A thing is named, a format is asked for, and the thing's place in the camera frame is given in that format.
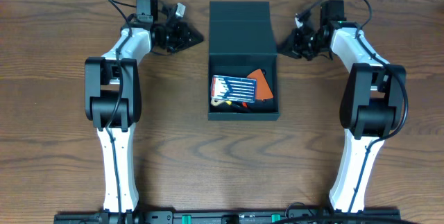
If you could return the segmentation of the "dark green box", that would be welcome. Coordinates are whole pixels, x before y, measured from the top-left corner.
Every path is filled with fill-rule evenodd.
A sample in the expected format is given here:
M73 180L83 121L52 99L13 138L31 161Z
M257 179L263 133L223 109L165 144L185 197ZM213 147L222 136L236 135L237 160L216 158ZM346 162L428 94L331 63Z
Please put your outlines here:
M210 121L276 121L280 117L277 49L267 1L211 1L208 83L214 75L245 78L260 69L272 98L242 112L222 103L208 106Z

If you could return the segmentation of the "orange scraper wooden handle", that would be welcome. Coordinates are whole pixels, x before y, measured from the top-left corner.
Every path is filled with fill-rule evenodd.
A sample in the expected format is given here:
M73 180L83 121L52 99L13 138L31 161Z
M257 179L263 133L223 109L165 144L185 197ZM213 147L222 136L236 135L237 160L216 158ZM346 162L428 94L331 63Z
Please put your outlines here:
M254 70L249 75L247 75L246 78L255 79L257 81L255 103L256 102L264 102L264 101L274 98L274 95L271 91L271 87L269 86L268 82L266 81L265 74L262 69ZM214 107L221 107L222 105L228 105L225 102L226 101L211 99L210 104Z

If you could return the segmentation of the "blue precision screwdriver set case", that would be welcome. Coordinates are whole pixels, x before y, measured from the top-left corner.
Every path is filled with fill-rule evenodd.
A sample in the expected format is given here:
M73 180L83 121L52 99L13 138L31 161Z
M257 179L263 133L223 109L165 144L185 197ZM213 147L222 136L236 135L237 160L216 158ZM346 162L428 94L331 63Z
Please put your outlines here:
M213 75L211 99L254 103L257 81L251 78Z

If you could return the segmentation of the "black yellow screwdriver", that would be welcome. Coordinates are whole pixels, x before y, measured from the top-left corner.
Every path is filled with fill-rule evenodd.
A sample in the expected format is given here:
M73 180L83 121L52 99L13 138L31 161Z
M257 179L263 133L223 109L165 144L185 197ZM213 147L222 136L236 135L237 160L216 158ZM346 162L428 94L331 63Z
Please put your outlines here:
M233 101L226 101L226 104L228 104L233 110L237 112L243 112L243 113L251 113L251 110L248 107L244 107L242 104L239 104L238 102Z

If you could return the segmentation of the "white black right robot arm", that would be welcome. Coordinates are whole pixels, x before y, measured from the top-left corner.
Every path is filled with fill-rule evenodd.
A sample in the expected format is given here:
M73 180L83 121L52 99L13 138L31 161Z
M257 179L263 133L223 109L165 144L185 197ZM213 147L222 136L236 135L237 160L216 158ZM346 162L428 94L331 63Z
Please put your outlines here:
M361 24L347 20L342 0L315 4L321 8L319 28L311 26L311 10L306 9L296 15L296 27L277 51L306 60L327 53L329 58L339 57L348 70L339 109L345 144L329 199L335 212L357 214L364 210L365 191L379 150L407 120L407 73L376 52Z

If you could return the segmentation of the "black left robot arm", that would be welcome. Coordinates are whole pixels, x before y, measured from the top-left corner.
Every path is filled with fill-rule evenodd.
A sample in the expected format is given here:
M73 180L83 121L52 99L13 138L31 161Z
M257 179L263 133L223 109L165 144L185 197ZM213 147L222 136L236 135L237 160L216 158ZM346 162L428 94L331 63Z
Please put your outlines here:
M170 55L200 44L203 36L184 21L183 3L136 0L124 16L119 39L99 57L85 61L85 114L96 128L105 173L103 208L132 213L139 202L133 139L142 113L138 66L155 47Z

